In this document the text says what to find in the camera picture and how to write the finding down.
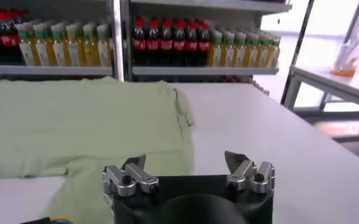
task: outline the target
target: shelf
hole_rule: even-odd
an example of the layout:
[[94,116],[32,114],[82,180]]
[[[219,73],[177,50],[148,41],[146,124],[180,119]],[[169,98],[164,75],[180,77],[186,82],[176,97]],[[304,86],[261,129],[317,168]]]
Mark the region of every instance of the shelf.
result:
[[111,75],[111,67],[50,67],[0,65],[0,74],[18,75]]
[[188,7],[211,7],[217,9],[250,10],[265,13],[280,13],[291,10],[291,5],[275,2],[244,0],[130,0],[133,3],[176,5]]
[[275,75],[278,68],[139,67],[134,75]]

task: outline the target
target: juice bottle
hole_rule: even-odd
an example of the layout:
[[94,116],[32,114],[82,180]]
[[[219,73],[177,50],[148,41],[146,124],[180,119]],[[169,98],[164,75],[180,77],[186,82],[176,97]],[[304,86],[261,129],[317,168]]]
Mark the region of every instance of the juice bottle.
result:
[[214,30],[213,31],[213,46],[209,53],[208,65],[212,67],[217,67],[220,65],[221,61],[221,38],[222,33]]
[[255,33],[247,33],[247,46],[244,53],[244,67],[254,68],[258,55],[259,35]]
[[235,50],[233,52],[232,67],[243,66],[245,43],[246,43],[246,34],[242,32],[237,32]]
[[233,41],[235,39],[235,35],[231,32],[226,32],[225,44],[222,46],[221,52],[221,67],[231,67],[233,62],[233,52],[234,46]]
[[40,59],[35,43],[29,38],[26,24],[17,24],[16,29],[20,37],[20,49],[25,60],[25,65],[40,65]]
[[37,48],[38,56],[42,66],[56,66],[56,57],[53,51],[53,47],[48,43],[45,37],[46,30],[44,24],[33,25],[35,32],[35,46]]
[[280,53],[279,43],[281,42],[281,36],[274,36],[272,39],[272,46],[270,47],[267,68],[276,68]]
[[58,66],[71,66],[69,59],[67,42],[62,37],[61,24],[51,26],[53,41],[53,51],[55,52],[56,62]]
[[85,66],[83,41],[77,39],[77,24],[66,27],[68,36],[68,52],[71,60],[71,66]]
[[267,57],[269,55],[270,41],[270,37],[265,34],[260,34],[257,61],[255,63],[255,66],[258,68],[265,68],[267,66]]
[[107,24],[101,24],[97,27],[99,39],[98,51],[102,67],[110,67],[112,65],[112,52],[110,50],[107,28]]
[[84,33],[84,56],[87,66],[99,66],[99,54],[97,43],[93,39],[93,25],[83,26]]

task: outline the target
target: green bottle cap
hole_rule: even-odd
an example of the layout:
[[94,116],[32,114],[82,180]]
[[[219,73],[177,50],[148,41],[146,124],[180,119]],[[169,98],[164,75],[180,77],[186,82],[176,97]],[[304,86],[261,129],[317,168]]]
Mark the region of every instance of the green bottle cap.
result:
[[25,40],[29,38],[29,34],[27,32],[20,32],[18,33],[18,36],[20,37],[21,40]]

